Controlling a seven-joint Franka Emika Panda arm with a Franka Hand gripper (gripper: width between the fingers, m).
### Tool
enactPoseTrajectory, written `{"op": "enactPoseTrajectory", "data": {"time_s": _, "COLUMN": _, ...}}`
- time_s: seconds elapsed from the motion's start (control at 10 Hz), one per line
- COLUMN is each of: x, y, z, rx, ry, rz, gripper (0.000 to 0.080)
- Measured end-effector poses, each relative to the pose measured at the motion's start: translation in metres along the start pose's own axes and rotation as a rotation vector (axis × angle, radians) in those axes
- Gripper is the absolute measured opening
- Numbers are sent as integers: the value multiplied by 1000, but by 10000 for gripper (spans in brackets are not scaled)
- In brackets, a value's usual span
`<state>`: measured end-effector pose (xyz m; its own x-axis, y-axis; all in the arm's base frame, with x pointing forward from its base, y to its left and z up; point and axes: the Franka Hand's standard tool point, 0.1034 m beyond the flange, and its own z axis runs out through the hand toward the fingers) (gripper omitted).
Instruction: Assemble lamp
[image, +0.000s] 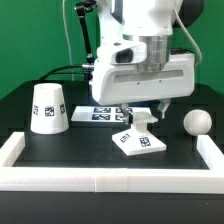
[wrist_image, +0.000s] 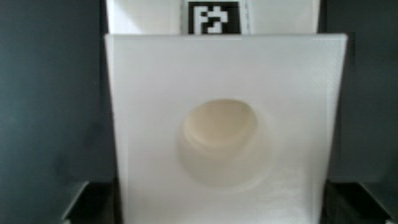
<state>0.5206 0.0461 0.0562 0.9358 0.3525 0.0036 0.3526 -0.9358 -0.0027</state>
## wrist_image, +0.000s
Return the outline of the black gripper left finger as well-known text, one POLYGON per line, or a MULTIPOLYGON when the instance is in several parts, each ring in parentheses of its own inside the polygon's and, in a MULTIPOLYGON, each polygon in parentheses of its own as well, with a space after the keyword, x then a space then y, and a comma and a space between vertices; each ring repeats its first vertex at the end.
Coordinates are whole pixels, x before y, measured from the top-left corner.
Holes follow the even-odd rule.
POLYGON ((113 182, 82 184, 61 216, 61 224, 118 224, 113 182))

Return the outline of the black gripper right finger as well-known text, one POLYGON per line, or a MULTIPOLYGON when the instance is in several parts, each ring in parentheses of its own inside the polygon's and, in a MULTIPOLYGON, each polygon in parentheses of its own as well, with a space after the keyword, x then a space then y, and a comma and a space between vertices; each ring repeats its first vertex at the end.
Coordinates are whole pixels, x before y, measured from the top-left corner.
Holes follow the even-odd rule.
POLYGON ((326 184, 321 224, 398 224, 358 183, 326 184))

